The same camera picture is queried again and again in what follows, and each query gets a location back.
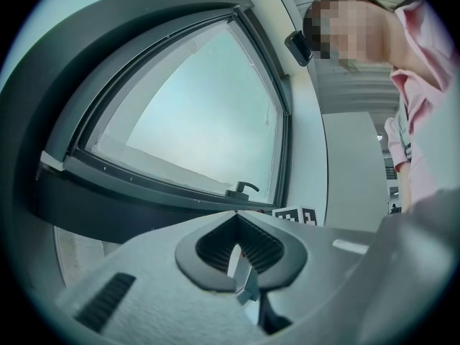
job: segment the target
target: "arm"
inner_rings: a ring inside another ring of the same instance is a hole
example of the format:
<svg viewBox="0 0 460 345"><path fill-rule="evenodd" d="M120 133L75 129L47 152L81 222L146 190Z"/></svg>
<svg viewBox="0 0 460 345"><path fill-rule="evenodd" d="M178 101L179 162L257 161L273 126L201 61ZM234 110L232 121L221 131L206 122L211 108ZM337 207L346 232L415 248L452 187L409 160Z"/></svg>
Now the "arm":
<svg viewBox="0 0 460 345"><path fill-rule="evenodd" d="M385 131L388 134L388 150L393 159L393 165L397 172L397 178L400 181L400 197L402 198L402 212L409 209L410 206L410 182L409 172L410 163L405 156L404 147L401 145L397 133L397 120L389 118L385 122Z"/></svg>
<svg viewBox="0 0 460 345"><path fill-rule="evenodd" d="M399 172L397 173L397 178L400 181L400 197L402 198L402 212L406 212L409 209L411 203L409 171L410 163L404 162L400 165Z"/></svg>

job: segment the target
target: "window handle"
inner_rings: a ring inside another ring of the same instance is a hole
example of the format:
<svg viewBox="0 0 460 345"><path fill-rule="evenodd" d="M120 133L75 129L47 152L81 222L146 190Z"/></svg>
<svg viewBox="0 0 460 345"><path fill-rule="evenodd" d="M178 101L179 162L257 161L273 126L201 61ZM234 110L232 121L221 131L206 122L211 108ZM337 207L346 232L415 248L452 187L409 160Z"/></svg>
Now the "window handle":
<svg viewBox="0 0 460 345"><path fill-rule="evenodd" d="M225 192L225 195L227 197L233 197L233 198L238 198L238 199L244 199L245 201L248 201L249 200L249 196L245 193L243 193L244 191L244 187L250 187L252 189L254 189L256 192L258 192L260 189L255 186L254 184L251 184L251 183L247 183L245 181L239 181L237 184L236 184L236 190L233 191L233 190L229 190L227 189L226 192Z"/></svg>

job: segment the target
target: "gray window frame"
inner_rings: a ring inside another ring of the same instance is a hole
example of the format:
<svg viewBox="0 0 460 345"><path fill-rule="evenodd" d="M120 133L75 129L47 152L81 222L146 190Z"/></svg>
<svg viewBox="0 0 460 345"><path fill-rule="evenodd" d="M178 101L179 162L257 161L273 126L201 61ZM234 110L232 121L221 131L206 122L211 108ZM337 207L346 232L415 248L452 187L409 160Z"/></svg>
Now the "gray window frame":
<svg viewBox="0 0 460 345"><path fill-rule="evenodd" d="M82 82L68 99L55 120L47 144L42 148L41 166L35 193L36 213L39 217L77 234L108 242L123 242L141 231L162 227L164 223L158 226L154 217L145 217L146 221L136 222L136 227L126 226L122 221L117 221L116 226L119 230L111 231L112 225L107 225L106 219L109 219L109 216L112 220L117 217L111 213L111 211L115 211L114 206L116 206L117 201L126 203L130 208L132 206L133 215L136 214L136 208L140 208L140 205L142 208L148 206L152 216L156 216L155 214L161 211L167 211L168 216L172 216L172 224L189 219L185 216L193 218L236 209L269 212L285 205L292 147L290 93L288 86L283 84L288 81L288 78L282 77L283 74L276 70L274 63L277 62L277 58L268 54L266 43L260 38L264 32L260 32L260 29L256 30L253 25L254 20L250 20L245 13L247 9L252 7L251 1L174 1L178 5L177 7L168 6L167 9L163 6L156 7L156 9L166 11L161 24L150 29L144 29L130 41L120 45L120 48L86 74L86 78L82 78ZM115 2L105 0L86 9L100 9L101 5L104 4L115 4ZM185 11L186 6L195 6L194 4L198 4L198 11L185 13L179 17L176 14L172 16L173 19L168 18L171 17L171 9L179 9L180 7ZM77 12L74 16L67 18L66 21L78 22L79 15L81 13ZM232 19L238 24L249 40L251 47L254 48L256 57L260 59L264 70L268 73L270 83L276 98L280 100L279 105L283 112L282 132L278 132L282 139L278 157L280 166L277 171L277 181L274 183L276 193L273 203L244 201L153 180L102 160L100 157L90 155L85 152L84 147L80 147L85 137L88 136L89 129L94 126L94 121L104 112L102 104L107 88L115 91L125 73L132 70L135 65L141 65L143 61L149 60L152 55L163 50L172 42L208 24L228 19ZM102 78L102 81L94 80L95 75ZM68 191L66 194L62 193L64 186ZM76 212L75 205L87 204L88 201L95 200L95 198L99 199L99 196L101 196L101 201L98 208L105 213L98 212L97 214L99 216L105 214L106 217L99 217L98 219L95 213L92 215L89 212L85 214L84 208L78 209L78 213L72 213L72 210ZM87 220L87 224L82 226L81 219Z"/></svg>
<svg viewBox="0 0 460 345"><path fill-rule="evenodd" d="M281 149L282 149L282 129L283 129L283 122L284 122L283 108L282 108L280 99L277 97L275 87L273 86L273 83L272 83L272 79L270 75L268 74L268 72L265 70L262 60L256 53L251 42L247 39L243 31L239 28L238 24L232 19L232 15L234 14L228 15L227 11L222 11L219 14L221 19L218 20L217 22L211 21L212 23L207 24L205 27L201 27L200 29L197 29L196 31L192 33L182 34L179 40L175 40L174 38L172 38L174 42L171 45L167 46L166 48L164 48L163 50L159 52L155 52L156 50L154 50L153 56L150 58L150 60L146 61L146 63L141 63L140 65L138 65L137 69L132 68L131 69L131 71L133 72L132 75L129 76L126 80L124 80L124 83L121 84L117 88L117 90L113 92L112 95L109 94L108 99L103 100L107 102L105 110L101 113L101 115L98 118L96 118L96 125L92 127L92 131L89 129L89 136L87 135L87 137L83 137L84 141L80 141L79 150L81 152L89 152L92 155L94 155L94 153L91 152L92 146L96 143L97 139L99 139L101 134L104 132L104 129L108 126L109 122L111 121L112 116L117 111L119 105L123 101L125 101L126 94L130 92L137 85L139 78L141 78L151 68L155 67L158 64L158 62L161 61L161 59L163 59L165 56L168 56L170 52L174 49L174 47L177 47L177 45L181 44L183 40L186 40L191 35L194 35L195 33L200 32L202 29L211 27L213 24L220 24L222 22L225 22L227 27L231 30L232 34L237 39L237 41L244 48L245 53L249 56L250 60L253 62L257 72L260 75L260 78L262 79L262 82L267 88L270 99L273 102L278 112L275 150L274 150L274 154L272 158L272 167L270 170L271 181L270 181L269 196L268 196L268 202L263 203L267 205L273 204L275 193L276 193L276 183L277 183L278 174L279 174L280 155L281 155ZM96 87L92 86L94 82L100 83L100 85L102 86L103 81L106 80L106 75L104 74L105 65L110 65L111 69L114 70L114 65L113 65L114 61L118 61L122 63L122 61L119 60L120 56L127 58L128 57L127 55L132 55L132 50L131 50L132 45L139 46L140 42L154 42L156 36L157 36L157 29L151 29L150 31L142 35L142 37L140 37L138 40L133 40L134 42L129 42L124 47L120 48L115 54L113 54L111 57L105 60L105 62L101 65L100 70L96 69L95 73L93 73L91 76L91 83L87 83L86 86L98 88L97 85ZM84 89L83 89L83 92L84 93L77 93L76 96L74 96L70 100L69 106L72 106L73 109L69 110L68 113L76 114L75 107L78 106L78 104L81 101L88 101L91 97L93 96L96 97L95 94L91 95L89 92L84 91ZM106 171L106 168L108 167L108 165L104 163L103 166L105 167L104 171ZM88 178L93 178L92 181L95 184L103 186L105 188L117 190L120 193L126 193L128 196L136 196L136 198L138 198L139 196L143 196L144 197L143 199L146 199L148 201L153 201L153 202L158 201L158 197L156 196L155 193L145 193L145 192L136 193L135 191L131 190L131 188L126 188L121 183L109 183L110 179L104 180L104 178L100 178L100 177L97 178L94 175L94 173L84 172L81 169L81 166L79 165L79 163L75 162L75 160L73 160L72 157L66 157L66 159L64 159L63 169L66 169L72 173L75 173L76 175L81 176L82 178L86 178L86 180L88 180ZM127 177L129 177L130 182L136 183L137 181L139 181L140 175L143 175L143 174L135 173L134 171L134 175L129 173L125 175L125 178L122 175L122 172L116 172L114 176L122 180L125 180ZM148 176L148 175L143 175L143 176L147 179L150 179L150 178L155 179L154 176ZM151 187L154 188L155 190L158 189L158 187L153 184L151 185ZM196 199L199 199L199 198L200 196L197 195L193 197L193 200L195 201ZM234 201L234 199L235 198L232 198L232 197L229 197L228 199L226 198L226 200L228 201ZM180 201L178 201L178 206L182 206L182 203Z"/></svg>

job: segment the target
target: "ceiling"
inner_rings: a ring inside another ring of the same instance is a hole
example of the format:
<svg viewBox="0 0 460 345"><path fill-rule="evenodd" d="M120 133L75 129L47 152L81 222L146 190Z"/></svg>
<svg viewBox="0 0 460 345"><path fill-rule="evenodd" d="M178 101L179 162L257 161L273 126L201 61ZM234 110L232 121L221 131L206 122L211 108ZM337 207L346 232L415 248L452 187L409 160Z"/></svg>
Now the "ceiling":
<svg viewBox="0 0 460 345"><path fill-rule="evenodd" d="M294 0L303 17L313 0ZM394 6L402 0L379 0L385 6ZM329 60L315 60L318 75L318 101L323 114L368 111L381 141L388 151L385 120L394 116L399 93L390 80L391 67L387 64L357 65L358 73L348 73Z"/></svg>

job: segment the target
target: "wall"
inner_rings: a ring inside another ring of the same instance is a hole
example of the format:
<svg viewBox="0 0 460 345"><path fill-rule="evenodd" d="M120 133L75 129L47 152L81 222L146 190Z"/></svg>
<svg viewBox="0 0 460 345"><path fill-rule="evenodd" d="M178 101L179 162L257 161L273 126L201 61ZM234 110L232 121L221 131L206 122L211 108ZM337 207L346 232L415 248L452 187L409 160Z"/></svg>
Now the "wall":
<svg viewBox="0 0 460 345"><path fill-rule="evenodd" d="M58 256L55 248L54 226L28 211L18 209L16 237L14 242L17 264L24 267L25 288L54 300L64 290Z"/></svg>
<svg viewBox="0 0 460 345"><path fill-rule="evenodd" d="M376 231L387 215L382 149L369 113L323 115L328 147L326 226Z"/></svg>
<svg viewBox="0 0 460 345"><path fill-rule="evenodd" d="M310 76L291 78L293 91L293 157L288 206L314 208L324 225L327 203L328 159L323 122Z"/></svg>

